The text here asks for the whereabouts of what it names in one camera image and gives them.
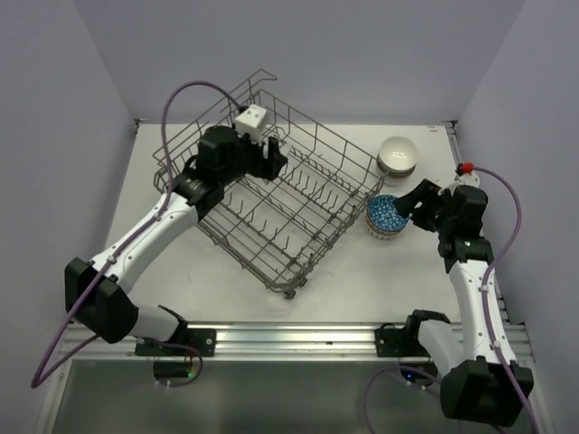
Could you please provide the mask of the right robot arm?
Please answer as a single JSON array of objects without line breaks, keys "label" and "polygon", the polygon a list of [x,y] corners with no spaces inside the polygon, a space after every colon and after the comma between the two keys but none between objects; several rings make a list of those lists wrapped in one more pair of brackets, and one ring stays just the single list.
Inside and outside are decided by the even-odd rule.
[{"label": "right robot arm", "polygon": [[437,234],[462,323],[458,339],[443,315],[414,311],[403,344],[411,354],[427,352],[432,358],[441,376],[441,409],[447,418],[507,428],[527,405],[534,377],[517,361],[503,326],[494,254],[482,234],[488,201],[477,186],[442,188],[427,179],[395,199],[400,215]]}]

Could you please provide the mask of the plain white bowl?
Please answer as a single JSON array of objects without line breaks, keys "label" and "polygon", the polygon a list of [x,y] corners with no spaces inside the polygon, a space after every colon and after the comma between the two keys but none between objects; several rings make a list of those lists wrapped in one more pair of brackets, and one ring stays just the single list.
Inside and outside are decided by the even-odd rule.
[{"label": "plain white bowl", "polygon": [[390,188],[390,187],[398,187],[404,185],[408,181],[407,178],[390,178],[385,177],[383,179],[383,185]]}]

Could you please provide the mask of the red dotted pattern bowl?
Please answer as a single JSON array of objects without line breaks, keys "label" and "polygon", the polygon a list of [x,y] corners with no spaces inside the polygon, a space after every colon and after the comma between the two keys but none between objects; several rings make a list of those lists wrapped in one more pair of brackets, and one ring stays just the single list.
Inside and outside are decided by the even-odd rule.
[{"label": "red dotted pattern bowl", "polygon": [[416,165],[408,166],[403,169],[394,169],[383,161],[383,159],[378,156],[376,158],[376,167],[384,174],[386,177],[393,179],[406,179],[410,177],[415,171]]}]

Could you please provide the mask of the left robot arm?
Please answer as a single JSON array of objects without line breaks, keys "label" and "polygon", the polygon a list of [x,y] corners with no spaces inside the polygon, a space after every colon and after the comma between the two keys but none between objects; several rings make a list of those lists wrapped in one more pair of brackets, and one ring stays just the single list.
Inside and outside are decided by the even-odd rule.
[{"label": "left robot arm", "polygon": [[177,237],[223,200],[229,184],[246,175],[273,181],[287,163],[275,136],[256,143],[232,127],[207,128],[196,154],[131,232],[91,260],[73,259],[65,267],[65,307],[72,320],[109,344],[134,336],[167,354],[189,350],[180,315],[162,306],[139,307],[129,291]]}]

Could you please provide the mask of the red lattice bowl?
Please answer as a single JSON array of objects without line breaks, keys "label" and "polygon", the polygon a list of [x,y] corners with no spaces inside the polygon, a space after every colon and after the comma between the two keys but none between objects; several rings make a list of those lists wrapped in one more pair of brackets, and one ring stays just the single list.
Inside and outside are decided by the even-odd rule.
[{"label": "red lattice bowl", "polygon": [[370,222],[380,231],[403,230],[408,217],[403,217],[394,206],[396,196],[391,194],[376,195],[367,206],[367,216]]}]

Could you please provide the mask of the blue zigzag bowl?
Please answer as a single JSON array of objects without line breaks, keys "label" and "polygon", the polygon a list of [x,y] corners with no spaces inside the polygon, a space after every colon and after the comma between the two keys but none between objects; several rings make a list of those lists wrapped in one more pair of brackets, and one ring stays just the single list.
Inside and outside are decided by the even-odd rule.
[{"label": "blue zigzag bowl", "polygon": [[375,226],[375,225],[372,223],[372,221],[371,221],[371,219],[370,219],[370,217],[369,217],[368,214],[365,215],[365,223],[366,223],[366,226],[367,226],[367,229],[368,229],[368,230],[371,229],[372,231],[376,231],[376,232],[386,233],[386,232],[399,231],[399,232],[401,233],[401,232],[404,230],[404,228],[399,229],[399,230],[394,230],[394,231],[384,231],[384,230],[381,230],[381,229],[379,229],[377,226]]}]

